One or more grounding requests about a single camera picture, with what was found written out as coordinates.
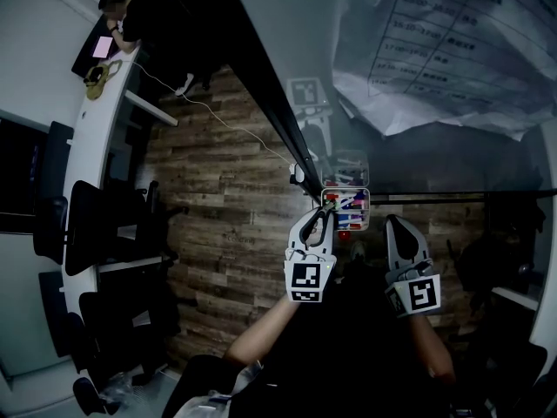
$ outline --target cable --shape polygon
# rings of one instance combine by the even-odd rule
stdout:
[[[166,88],[168,88],[168,89],[170,89],[170,90],[172,90],[172,91],[176,91],[176,90],[174,90],[173,88],[171,88],[169,85],[165,84],[165,83],[164,83],[162,80],[160,80],[159,78],[156,78],[155,76],[152,76],[151,74],[149,74],[149,73],[147,72],[147,70],[146,70],[142,65],[138,64],[137,62],[134,62],[134,61],[132,61],[132,60],[131,60],[131,61],[125,61],[125,62],[130,62],[130,63],[132,63],[132,64],[137,65],[139,68],[141,68],[141,69],[144,71],[144,73],[145,73],[147,76],[149,76],[150,78],[153,78],[153,79],[157,80],[160,84],[164,85]],[[209,111],[211,112],[211,115],[214,116],[216,119],[218,119],[220,122],[222,122],[222,123],[225,125],[225,127],[228,127],[228,128],[231,129],[231,130],[242,130],[242,131],[245,131],[246,133],[249,133],[249,134],[252,135],[257,141],[259,141],[259,142],[263,145],[263,147],[264,147],[265,149],[267,149],[269,152],[274,153],[274,154],[277,155],[279,158],[283,159],[288,165],[291,165],[291,164],[292,164],[288,159],[286,159],[285,157],[283,157],[280,153],[277,153],[277,152],[275,152],[274,150],[271,150],[269,147],[267,147],[267,145],[265,144],[265,141],[264,141],[263,139],[261,139],[261,138],[260,138],[258,135],[256,135],[255,133],[251,133],[249,130],[245,129],[244,127],[230,127],[225,121],[223,121],[221,118],[219,118],[219,117],[215,114],[215,112],[211,109],[211,107],[210,107],[209,105],[207,105],[207,104],[205,104],[205,103],[203,103],[203,102],[192,101],[191,99],[188,99],[188,98],[185,96],[185,94],[182,94],[181,96],[182,96],[186,101],[188,101],[188,102],[191,103],[191,104],[201,104],[201,105],[204,105],[205,107],[207,107],[207,109],[209,109]]]

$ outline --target floor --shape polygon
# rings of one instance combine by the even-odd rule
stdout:
[[[208,92],[196,85],[188,96],[208,104],[230,126],[257,134],[293,162],[230,69],[213,77]],[[157,180],[169,206],[190,207],[187,216],[171,221],[169,230],[169,244],[180,256],[169,271],[169,283],[179,299],[182,332],[168,340],[168,350],[182,369],[196,354],[221,355],[285,292],[288,232],[312,208],[312,200],[289,184],[288,164],[253,136],[230,130],[206,107],[183,98],[171,96],[161,105],[180,124],[155,125],[139,177]],[[479,318],[470,316],[470,297],[462,292],[446,241],[458,254],[477,239],[483,231],[483,205],[376,206],[368,231],[354,233],[348,242],[335,239],[340,271],[356,239],[365,241],[370,263],[385,263],[381,227],[388,213],[412,221],[426,235],[443,287],[441,312],[430,321],[453,351],[462,350],[454,337],[471,331]]]

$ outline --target person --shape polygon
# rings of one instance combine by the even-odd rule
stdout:
[[[322,303],[285,296],[222,359],[192,358],[163,418],[449,416],[450,354],[426,316],[394,317],[385,272],[365,259],[359,242]],[[223,401],[222,414],[203,415]]]
[[[120,50],[131,53],[138,42],[150,54],[145,68],[183,94],[199,71],[199,51],[180,34],[188,24],[187,12],[172,0],[100,0],[98,8]],[[122,22],[122,33],[118,30]]]

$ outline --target human arm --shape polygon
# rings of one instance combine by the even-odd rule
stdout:
[[[107,18],[106,26],[109,30],[112,30],[112,28],[117,27],[117,21]],[[138,46],[137,42],[126,42],[118,30],[112,30],[111,35],[114,38],[116,45],[118,45],[118,48],[126,54],[131,54],[136,49],[136,46]]]
[[[426,316],[412,314],[405,318],[416,354],[429,374],[444,384],[454,384],[453,360]]]
[[[287,295],[283,296],[230,345],[224,358],[245,366],[261,361],[271,351],[298,307],[299,303],[291,302]]]

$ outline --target shoe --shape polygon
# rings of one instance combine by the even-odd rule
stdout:
[[[357,241],[352,245],[350,250],[350,261],[360,260],[362,262],[366,261],[366,247],[363,241]]]
[[[192,80],[193,80],[193,75],[191,73],[188,73],[188,78],[185,80],[185,84],[180,88],[178,88],[176,91],[174,91],[174,94],[176,96],[182,96],[187,91]]]

